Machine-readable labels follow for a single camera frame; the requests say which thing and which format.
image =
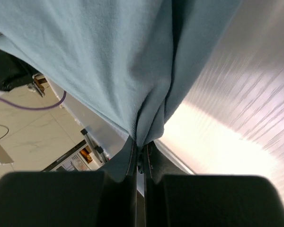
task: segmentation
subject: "light blue fabric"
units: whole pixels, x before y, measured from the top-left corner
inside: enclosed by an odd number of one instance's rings
[[[138,146],[160,137],[240,0],[1,0],[0,49]]]

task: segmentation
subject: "blue cloth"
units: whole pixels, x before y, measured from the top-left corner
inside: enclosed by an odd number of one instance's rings
[[[1,0],[0,49],[142,146],[163,133],[240,0]]]

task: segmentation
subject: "tile floor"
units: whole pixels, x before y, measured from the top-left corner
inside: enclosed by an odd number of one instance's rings
[[[58,99],[48,84],[45,97],[18,87],[3,97],[19,105],[42,107]],[[77,143],[83,140],[82,127],[63,108],[48,111],[23,111],[0,102],[0,124],[9,127],[9,133],[0,140],[1,146],[14,164],[1,165],[0,177],[11,171],[39,171],[47,167]],[[0,136],[6,129],[0,127]]]

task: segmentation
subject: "black cable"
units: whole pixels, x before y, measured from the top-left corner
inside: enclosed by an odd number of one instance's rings
[[[0,124],[0,127],[3,127],[3,128],[7,129],[7,132],[3,136],[0,137],[0,139],[2,139],[3,137],[5,137],[8,134],[9,128],[7,126],[3,125],[3,124]]]

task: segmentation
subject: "cable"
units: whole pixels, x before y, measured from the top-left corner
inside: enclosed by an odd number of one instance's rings
[[[3,137],[5,137],[8,134],[9,128],[7,126],[3,125],[3,124],[0,124],[0,127],[3,127],[3,128],[7,129],[7,132],[3,136],[0,137],[0,139],[2,139]]]
[[[46,107],[39,107],[39,108],[33,108],[33,107],[26,107],[26,106],[17,105],[17,104],[14,104],[14,103],[12,103],[12,102],[4,99],[4,98],[1,98],[1,97],[0,97],[0,101],[6,103],[8,105],[11,105],[11,106],[13,106],[15,108],[21,109],[21,110],[40,111],[40,110],[53,109],[53,108],[59,106],[61,103],[63,103],[65,98],[66,98],[66,91],[64,91],[63,97],[62,97],[62,99],[59,102],[55,103],[54,105],[50,105],[50,106],[46,106]]]

